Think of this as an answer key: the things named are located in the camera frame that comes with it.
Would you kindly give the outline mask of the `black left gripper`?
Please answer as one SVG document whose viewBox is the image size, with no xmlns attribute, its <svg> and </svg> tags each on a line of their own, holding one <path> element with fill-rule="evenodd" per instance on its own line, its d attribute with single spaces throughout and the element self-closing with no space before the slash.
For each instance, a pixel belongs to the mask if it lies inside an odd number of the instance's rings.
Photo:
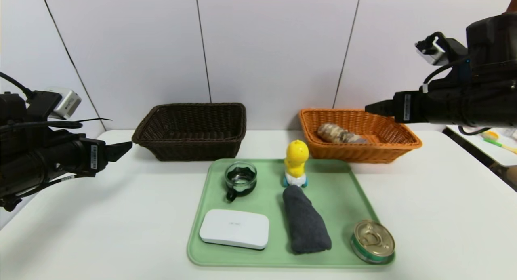
<svg viewBox="0 0 517 280">
<path fill-rule="evenodd" d="M 132 146 L 131 141 L 106 145 L 101 140 L 79 138 L 63 146 L 58 163 L 62 170 L 77 177 L 95 177 L 106 168 L 107 162 L 118 161 Z"/>
</svg>

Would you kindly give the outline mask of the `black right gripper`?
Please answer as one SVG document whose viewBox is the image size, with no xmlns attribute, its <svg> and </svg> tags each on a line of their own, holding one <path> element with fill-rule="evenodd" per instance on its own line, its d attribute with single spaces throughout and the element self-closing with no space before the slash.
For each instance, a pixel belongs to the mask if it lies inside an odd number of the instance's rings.
<svg viewBox="0 0 517 280">
<path fill-rule="evenodd" d="M 393 99 L 366 105 L 378 116 L 394 116 L 398 123 L 448 123 L 445 92 L 423 90 L 397 92 Z"/>
</svg>

